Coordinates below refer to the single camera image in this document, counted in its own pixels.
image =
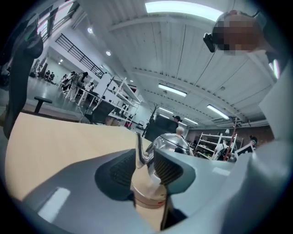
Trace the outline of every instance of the black gripper pad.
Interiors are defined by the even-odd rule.
[[[133,196],[130,185],[135,169],[136,151],[132,149],[98,167],[95,182],[109,198],[117,201],[131,200]]]
[[[195,180],[191,166],[159,149],[154,150],[154,167],[169,195],[186,191]]]

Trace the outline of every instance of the railing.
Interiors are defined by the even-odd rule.
[[[104,72],[94,64],[79,48],[77,48],[66,36],[63,34],[57,38],[56,42],[74,58],[78,59],[83,65],[85,65],[90,71],[92,71],[97,77],[101,78]]]

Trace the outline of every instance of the stool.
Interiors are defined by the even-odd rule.
[[[39,96],[35,96],[35,99],[38,100],[38,104],[37,104],[36,109],[34,111],[35,113],[38,113],[40,111],[43,102],[52,103],[52,100],[47,99],[47,98],[43,98],[43,97],[39,97]]]

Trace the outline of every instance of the black camera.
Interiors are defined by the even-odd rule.
[[[215,44],[212,41],[212,34],[211,33],[205,33],[203,36],[203,41],[205,42],[206,46],[209,48],[211,53],[214,53],[216,50]]]

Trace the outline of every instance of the silver kettle lid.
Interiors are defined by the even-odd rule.
[[[174,133],[165,133],[162,134],[160,137],[164,138],[165,140],[177,145],[178,147],[189,149],[188,143],[179,135]]]

